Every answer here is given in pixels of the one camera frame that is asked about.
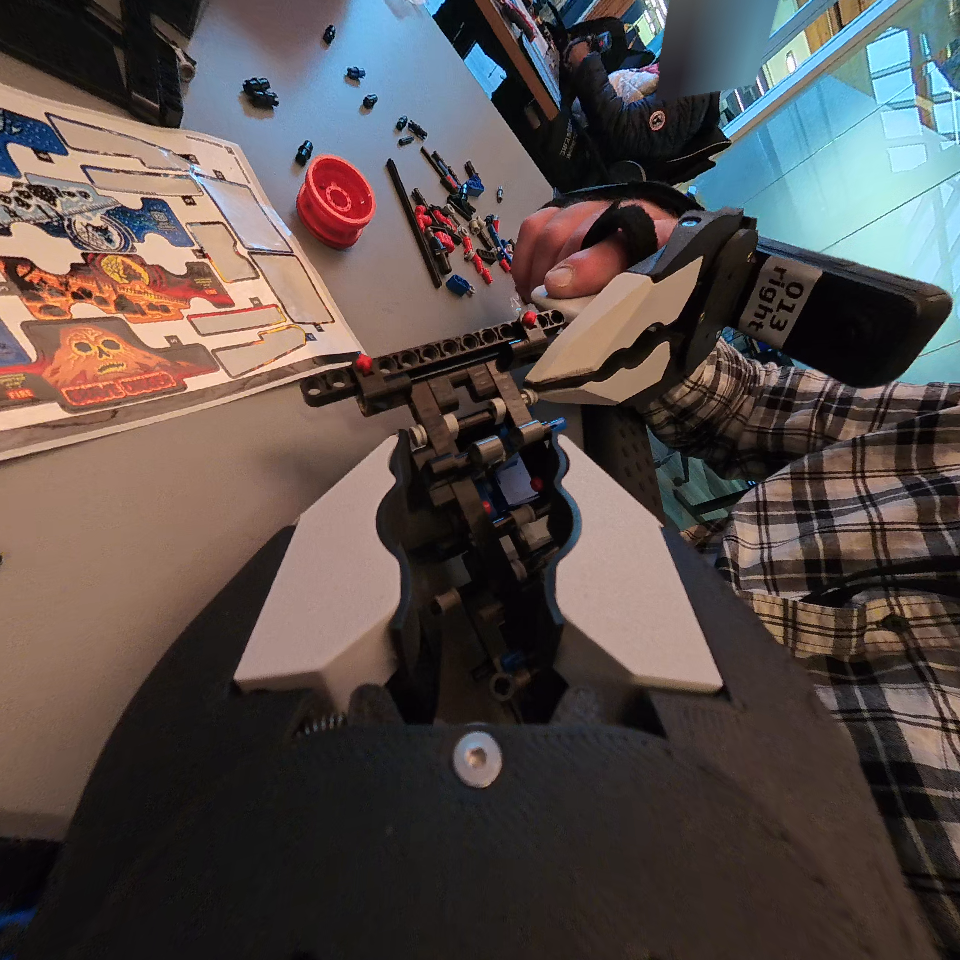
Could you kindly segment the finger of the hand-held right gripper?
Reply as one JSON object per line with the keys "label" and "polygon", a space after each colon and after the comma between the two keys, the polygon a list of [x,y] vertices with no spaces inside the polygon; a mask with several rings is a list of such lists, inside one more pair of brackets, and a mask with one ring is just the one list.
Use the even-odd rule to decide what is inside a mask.
{"label": "finger of the hand-held right gripper", "polygon": [[569,388],[640,366],[678,320],[699,280],[703,258],[655,282],[624,272],[558,335],[525,379],[527,386]]}
{"label": "finger of the hand-held right gripper", "polygon": [[622,368],[602,381],[577,387],[541,387],[541,397],[550,402],[618,406],[659,384],[671,359],[670,343],[660,343],[639,366]]}

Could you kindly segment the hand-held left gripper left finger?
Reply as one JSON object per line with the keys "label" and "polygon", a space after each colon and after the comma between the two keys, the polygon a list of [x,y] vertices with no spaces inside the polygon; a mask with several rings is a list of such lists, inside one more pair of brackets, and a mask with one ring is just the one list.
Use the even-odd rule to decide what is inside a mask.
{"label": "hand-held left gripper left finger", "polygon": [[325,710],[345,712],[354,690],[396,672],[389,625],[402,571],[378,510],[397,485],[398,445],[382,441],[300,516],[235,671],[240,690],[311,690]]}

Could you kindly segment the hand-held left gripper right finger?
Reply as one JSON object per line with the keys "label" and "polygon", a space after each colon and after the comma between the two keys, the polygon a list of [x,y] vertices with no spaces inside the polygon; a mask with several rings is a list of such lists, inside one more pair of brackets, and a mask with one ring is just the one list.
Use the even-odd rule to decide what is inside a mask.
{"label": "hand-held left gripper right finger", "polygon": [[555,574],[558,674],[605,692],[720,691],[663,524],[572,441],[558,444],[567,460],[561,488],[576,508]]}

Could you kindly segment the black toy vehicle chassis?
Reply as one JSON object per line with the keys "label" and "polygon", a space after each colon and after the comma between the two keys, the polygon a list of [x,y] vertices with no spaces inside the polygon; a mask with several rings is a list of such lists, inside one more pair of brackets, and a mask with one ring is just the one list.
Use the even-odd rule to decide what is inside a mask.
{"label": "black toy vehicle chassis", "polygon": [[555,669],[562,626],[550,606],[575,525],[558,480],[567,423],[536,417],[536,391],[513,372],[474,366],[457,389],[437,377],[377,414],[405,408],[413,419],[377,529],[401,571],[385,685],[414,723],[448,719],[445,694],[465,719],[546,723],[569,686]]}

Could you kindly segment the person's right forearm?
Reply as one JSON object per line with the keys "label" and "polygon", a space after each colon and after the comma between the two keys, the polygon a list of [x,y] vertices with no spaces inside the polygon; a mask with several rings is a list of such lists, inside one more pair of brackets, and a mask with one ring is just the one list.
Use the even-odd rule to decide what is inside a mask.
{"label": "person's right forearm", "polygon": [[886,473],[957,469],[958,385],[856,389],[796,366],[762,365],[726,342],[641,411],[667,447],[725,479],[763,481],[838,454]]}

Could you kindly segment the grey desk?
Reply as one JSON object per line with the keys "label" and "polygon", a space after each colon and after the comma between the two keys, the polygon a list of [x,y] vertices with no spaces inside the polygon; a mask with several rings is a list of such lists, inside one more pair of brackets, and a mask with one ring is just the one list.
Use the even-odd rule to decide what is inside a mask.
{"label": "grey desk", "polygon": [[[336,26],[327,46],[323,34]],[[427,150],[476,166],[501,225],[552,195],[427,6],[410,2],[209,2],[182,127],[238,144],[337,306],[373,356],[513,318],[509,275],[462,299],[433,288],[385,164],[433,199]],[[345,80],[366,70],[362,85]],[[245,98],[267,78],[273,110]],[[378,103],[362,110],[365,95]],[[313,143],[305,166],[299,147]],[[356,244],[326,246],[296,200],[313,159],[366,177],[376,212]],[[403,422],[355,404],[312,410],[283,386],[201,412],[2,464],[2,837],[60,841],[91,770],[139,687],[258,549]]]}

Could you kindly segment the person's right hand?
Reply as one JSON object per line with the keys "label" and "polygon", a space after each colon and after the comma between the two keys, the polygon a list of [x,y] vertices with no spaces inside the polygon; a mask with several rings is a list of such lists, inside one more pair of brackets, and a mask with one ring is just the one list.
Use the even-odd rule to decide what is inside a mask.
{"label": "person's right hand", "polygon": [[611,205],[609,200],[590,200],[564,208],[547,207],[522,223],[511,274],[524,302],[530,303],[540,287],[554,300],[594,296],[636,264],[618,236],[583,247],[588,233]]}

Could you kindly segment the long black axle rod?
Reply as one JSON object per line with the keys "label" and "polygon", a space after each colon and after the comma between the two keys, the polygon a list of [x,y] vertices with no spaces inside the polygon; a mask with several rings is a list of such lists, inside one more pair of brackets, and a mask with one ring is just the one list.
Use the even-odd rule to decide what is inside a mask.
{"label": "long black axle rod", "polygon": [[411,198],[407,194],[399,168],[393,158],[389,158],[386,161],[386,171],[414,236],[414,241],[426,266],[431,282],[434,288],[440,289],[444,286],[444,281],[436,261],[436,256],[429,245],[426,234],[419,224]]}

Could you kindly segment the person in plaid shirt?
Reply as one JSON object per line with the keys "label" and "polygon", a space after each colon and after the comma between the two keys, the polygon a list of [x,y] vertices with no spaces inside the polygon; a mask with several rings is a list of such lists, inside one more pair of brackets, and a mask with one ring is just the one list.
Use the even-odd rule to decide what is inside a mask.
{"label": "person in plaid shirt", "polygon": [[685,536],[846,729],[937,950],[958,958],[958,447],[845,443]]}

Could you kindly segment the wooden work table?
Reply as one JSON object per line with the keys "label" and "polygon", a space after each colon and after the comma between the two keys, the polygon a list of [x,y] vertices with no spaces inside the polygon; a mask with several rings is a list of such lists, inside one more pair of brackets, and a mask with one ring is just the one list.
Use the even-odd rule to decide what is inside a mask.
{"label": "wooden work table", "polygon": [[516,4],[499,1],[444,1],[434,13],[438,29],[462,61],[480,50],[505,74],[521,112],[535,104],[544,119],[553,121],[561,112],[560,94],[528,54],[520,18]]}

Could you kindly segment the red toy wheel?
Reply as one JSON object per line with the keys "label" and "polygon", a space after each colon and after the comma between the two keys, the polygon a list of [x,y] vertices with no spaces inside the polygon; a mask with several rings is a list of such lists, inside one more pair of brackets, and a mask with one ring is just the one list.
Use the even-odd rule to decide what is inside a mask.
{"label": "red toy wheel", "polygon": [[351,162],[332,154],[313,158],[295,201],[299,221],[325,246],[353,247],[377,212],[366,176]]}

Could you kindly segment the scattered black connector pins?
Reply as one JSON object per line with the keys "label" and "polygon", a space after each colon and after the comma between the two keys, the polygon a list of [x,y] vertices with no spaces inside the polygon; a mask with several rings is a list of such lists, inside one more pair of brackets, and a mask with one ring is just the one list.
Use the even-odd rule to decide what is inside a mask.
{"label": "scattered black connector pins", "polygon": [[[333,42],[335,42],[336,36],[336,26],[334,24],[329,24],[324,30],[322,41],[326,46],[330,46]],[[344,71],[344,79],[355,87],[362,86],[362,82],[365,77],[366,70],[356,65],[348,66]],[[367,113],[370,112],[377,105],[377,103],[377,95],[373,93],[366,94],[362,102],[362,111]],[[412,144],[416,139],[423,141],[428,138],[428,131],[426,131],[422,125],[410,120],[406,115],[401,115],[398,118],[397,123],[395,124],[395,129],[399,133],[407,132],[407,135],[403,136],[398,141],[398,145],[401,147]],[[298,147],[294,162],[299,166],[306,166],[306,163],[309,162],[312,157],[313,149],[313,143],[310,140],[305,140]]]}

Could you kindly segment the colourful sticker sheet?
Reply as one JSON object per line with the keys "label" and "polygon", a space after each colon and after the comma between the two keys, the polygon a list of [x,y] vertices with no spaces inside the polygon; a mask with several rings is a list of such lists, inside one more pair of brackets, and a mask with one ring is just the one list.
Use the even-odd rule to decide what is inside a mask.
{"label": "colourful sticker sheet", "polygon": [[239,146],[2,85],[1,458],[351,366]]}

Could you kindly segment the black toy set box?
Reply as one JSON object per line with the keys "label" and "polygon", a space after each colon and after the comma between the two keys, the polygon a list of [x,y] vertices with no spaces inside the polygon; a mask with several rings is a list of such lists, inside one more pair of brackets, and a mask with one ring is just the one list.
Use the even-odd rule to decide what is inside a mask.
{"label": "black toy set box", "polygon": [[107,2],[3,1],[2,53],[129,109],[117,12]]}

